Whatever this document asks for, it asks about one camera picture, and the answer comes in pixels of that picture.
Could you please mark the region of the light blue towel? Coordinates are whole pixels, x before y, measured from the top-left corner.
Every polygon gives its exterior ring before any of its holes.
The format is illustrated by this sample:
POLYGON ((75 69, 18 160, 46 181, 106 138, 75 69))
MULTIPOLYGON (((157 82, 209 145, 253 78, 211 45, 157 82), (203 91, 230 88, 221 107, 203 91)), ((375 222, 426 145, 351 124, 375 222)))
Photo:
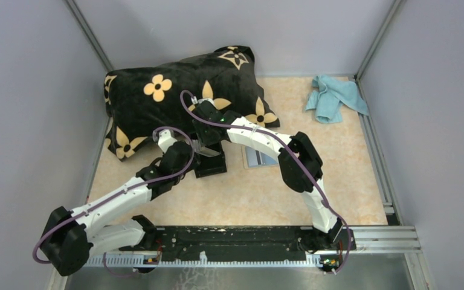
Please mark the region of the light blue towel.
POLYGON ((342 122, 340 108, 344 105, 359 114, 369 116, 367 103, 360 96, 355 82, 319 75, 312 80, 311 86, 312 91, 308 94, 304 110, 313 110, 314 117, 319 123, 342 122))

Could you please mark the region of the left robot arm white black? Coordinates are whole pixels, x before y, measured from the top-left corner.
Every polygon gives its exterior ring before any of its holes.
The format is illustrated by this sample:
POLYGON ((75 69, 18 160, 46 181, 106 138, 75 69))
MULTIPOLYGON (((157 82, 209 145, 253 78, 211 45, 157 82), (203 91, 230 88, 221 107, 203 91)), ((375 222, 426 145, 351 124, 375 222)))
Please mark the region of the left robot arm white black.
POLYGON ((194 168, 195 149, 191 139, 173 137, 172 127, 161 128, 157 145, 163 154, 119 188, 104 197, 71 210, 61 206, 53 210, 43 233, 33 248, 37 263, 51 264, 61 276, 70 276, 87 261, 122 247, 153 248, 157 242, 155 227, 140 215, 123 224, 111 222, 135 207, 169 192, 194 168))

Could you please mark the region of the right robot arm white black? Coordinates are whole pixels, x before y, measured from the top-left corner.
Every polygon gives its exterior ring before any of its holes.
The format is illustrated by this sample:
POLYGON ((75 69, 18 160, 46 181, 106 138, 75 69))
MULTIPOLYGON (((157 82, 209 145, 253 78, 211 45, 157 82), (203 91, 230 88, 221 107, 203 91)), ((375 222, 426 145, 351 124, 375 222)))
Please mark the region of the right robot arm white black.
POLYGON ((331 249, 339 242, 343 222, 330 207, 323 188, 323 162, 306 134, 271 131, 236 112, 222 113, 212 101, 193 101, 193 106, 189 113, 201 142, 227 140, 277 161, 283 182, 301 194, 311 214, 312 229, 301 238, 306 250, 331 249))

